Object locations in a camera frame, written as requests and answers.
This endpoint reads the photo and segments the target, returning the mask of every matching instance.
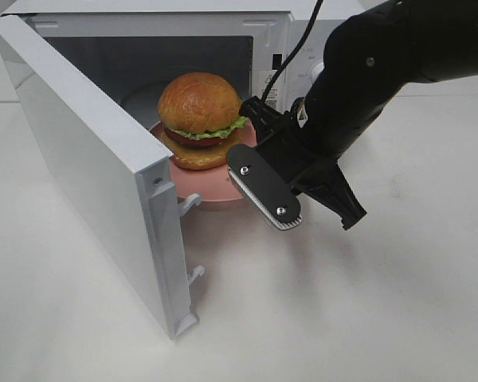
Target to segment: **microwave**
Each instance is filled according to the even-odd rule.
[[[186,72],[261,96],[300,39],[313,2],[19,0],[0,17],[0,53],[61,192],[82,215],[170,338],[197,318],[171,152],[147,130],[164,87]],[[363,11],[324,4],[310,37],[271,90],[279,111],[322,71],[332,30]]]

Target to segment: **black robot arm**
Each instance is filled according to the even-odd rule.
[[[478,0],[389,0],[340,25],[323,58],[323,72],[290,111],[264,107],[259,119],[258,98],[243,104],[258,145],[227,156],[239,189],[280,229],[300,222],[299,193],[338,213],[345,229],[366,214],[338,159],[405,84],[478,74]]]

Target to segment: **black cable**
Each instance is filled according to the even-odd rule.
[[[296,56],[296,54],[303,48],[304,43],[308,39],[308,36],[310,36],[311,29],[313,28],[313,25],[315,24],[315,20],[317,19],[317,15],[319,14],[320,7],[322,6],[324,0],[317,0],[317,3],[315,4],[315,8],[313,9],[313,13],[310,16],[310,20],[308,21],[308,24],[306,25],[306,29],[304,30],[303,36],[301,36],[300,41],[297,43],[296,47],[291,51],[291,53],[287,56],[285,61],[281,64],[280,68],[274,73],[274,76],[272,76],[272,79],[269,81],[268,86],[265,88],[264,93],[262,94],[261,98],[261,105],[258,110],[258,115],[257,118],[260,122],[261,117],[262,117],[262,110],[264,109],[265,105],[265,100],[268,98],[268,94],[271,91],[272,86],[278,80],[278,77],[280,77],[281,73],[287,68],[288,64],[290,64],[290,61]]]

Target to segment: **microwave door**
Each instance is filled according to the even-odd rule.
[[[0,53],[54,179],[175,337],[196,319],[170,151],[17,16]]]

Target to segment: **microwave label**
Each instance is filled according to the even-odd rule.
[[[260,77],[259,77],[259,87],[258,87],[261,90],[259,97],[262,97],[262,95],[264,94],[264,90],[267,88],[269,82],[271,81],[275,73],[276,73],[276,70],[261,71]],[[273,109],[278,109],[278,105],[280,104],[280,95],[281,95],[283,78],[284,78],[284,75],[282,74],[272,86],[271,91],[268,94],[268,98],[266,98],[265,100],[265,104],[272,107]]]

